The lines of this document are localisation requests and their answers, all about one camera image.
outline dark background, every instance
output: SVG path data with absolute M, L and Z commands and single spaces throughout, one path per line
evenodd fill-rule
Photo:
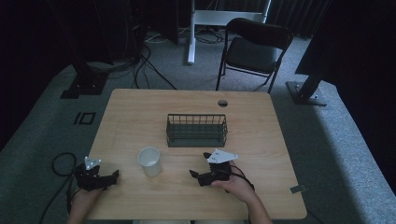
M 93 1 L 86 1 L 84 5 L 80 1 L 58 2 L 68 3 L 63 16 L 69 22 L 75 47 L 84 60 L 111 63 L 114 59 L 138 54 L 139 41 L 125 39 L 125 33 L 131 32 L 131 38 L 135 35 L 135 26 L 144 22 L 145 12 L 138 10 L 142 1 L 133 1 L 132 6 L 128 1 L 111 1 L 114 5 L 95 1 L 97 10 L 92 10 Z M 185 12 L 190 10 L 186 3 L 189 1 L 171 2 L 170 11 L 178 13 L 172 14 L 172 20 L 177 19 L 180 26 L 188 25 L 190 15 Z M 292 0 L 279 2 L 283 9 L 272 12 L 268 21 L 290 26 L 294 13 L 287 11 L 299 4 Z M 324 80 L 337 87 L 393 190 L 396 188 L 396 177 L 391 174 L 396 159 L 395 17 L 395 3 L 391 0 L 333 0 L 318 30 L 313 25 L 305 34 L 311 37 L 315 32 L 296 71 L 309 76 L 320 73 Z M 98 26 L 98 21 L 103 22 L 102 26 Z M 126 41 L 128 49 L 121 44 Z M 3 103 L 0 148 L 3 148 L 52 78 L 71 64 L 71 56 L 59 23 L 47 1 L 42 0 L 0 3 L 0 50 Z M 320 58 L 321 55 L 325 55 L 326 60 Z M 320 69 L 323 66 L 327 68 L 325 71 Z

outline person's hand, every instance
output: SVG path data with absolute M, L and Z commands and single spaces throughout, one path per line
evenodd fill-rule
M 72 200 L 72 208 L 67 219 L 67 224 L 82 223 L 85 217 L 92 210 L 96 199 L 101 194 L 102 189 L 93 189 L 87 191 L 85 189 L 79 190 Z
M 235 163 L 233 161 L 230 161 L 230 164 L 233 173 L 243 175 L 240 170 L 235 168 Z M 256 192 L 254 192 L 254 189 L 249 183 L 236 175 L 231 175 L 228 181 L 215 180 L 212 182 L 211 186 L 227 190 L 243 203 L 248 203 L 257 197 Z

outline white desk leg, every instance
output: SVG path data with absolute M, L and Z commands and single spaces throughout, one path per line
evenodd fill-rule
M 191 0 L 191 33 L 190 33 L 190 47 L 189 47 L 189 59 L 188 64 L 194 64 L 195 60 L 195 0 Z

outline metal wire basket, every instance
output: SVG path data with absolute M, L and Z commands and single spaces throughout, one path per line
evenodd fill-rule
M 224 147 L 227 121 L 223 114 L 168 114 L 169 147 Z

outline chair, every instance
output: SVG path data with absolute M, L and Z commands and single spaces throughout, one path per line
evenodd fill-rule
M 237 35 L 228 48 L 229 33 Z M 228 22 L 225 28 L 224 49 L 221 56 L 218 83 L 225 76 L 226 69 L 239 71 L 259 77 L 266 77 L 263 85 L 272 78 L 268 93 L 273 88 L 277 71 L 283 55 L 293 39 L 292 32 L 281 26 L 265 24 L 236 18 Z

